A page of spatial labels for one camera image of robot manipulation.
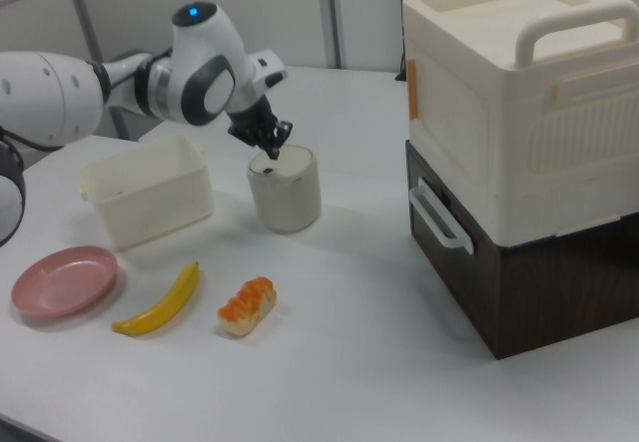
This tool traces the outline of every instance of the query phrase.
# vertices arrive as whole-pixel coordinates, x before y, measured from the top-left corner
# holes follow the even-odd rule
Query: table surface
[[[212,217],[117,252],[119,280],[95,306],[42,321],[11,304],[29,265],[82,244],[113,249],[77,186],[80,169],[137,143],[91,137],[26,173],[27,212],[0,249],[0,417],[52,440],[584,441],[639,431],[639,321],[495,361],[410,235],[405,84],[384,73],[291,68],[269,92],[318,154],[322,213],[269,232],[226,134],[163,123],[205,147]],[[152,305],[180,268],[204,273],[166,326],[139,338],[111,322]],[[270,277],[279,301],[248,336],[216,312]]]

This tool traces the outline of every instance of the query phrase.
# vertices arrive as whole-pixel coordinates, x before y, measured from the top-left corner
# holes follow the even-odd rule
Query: white plastic basket
[[[184,136],[164,138],[82,169],[81,194],[119,249],[213,212],[204,151]]]
[[[404,0],[410,141],[498,245],[639,211],[639,8]]]

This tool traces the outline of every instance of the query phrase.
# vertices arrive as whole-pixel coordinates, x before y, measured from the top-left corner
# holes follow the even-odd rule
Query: pink plastic plate
[[[69,315],[96,302],[116,283],[118,260],[93,245],[47,255],[18,278],[11,299],[20,312],[38,317]]]

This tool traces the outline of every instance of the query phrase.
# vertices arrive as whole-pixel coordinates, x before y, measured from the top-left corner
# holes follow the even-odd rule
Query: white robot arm
[[[21,161],[10,139],[55,149],[94,133],[106,107],[201,126],[222,111],[229,133],[271,159],[293,125],[279,121],[265,92],[287,76],[272,51],[245,53],[238,31],[213,3],[196,2],[172,19],[174,46],[113,63],[0,52],[0,245],[25,205]]]

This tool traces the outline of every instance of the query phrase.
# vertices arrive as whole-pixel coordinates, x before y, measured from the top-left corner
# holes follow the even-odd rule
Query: bread roll
[[[247,335],[269,313],[277,297],[273,283],[265,277],[245,282],[227,305],[218,310],[220,323],[229,334]]]

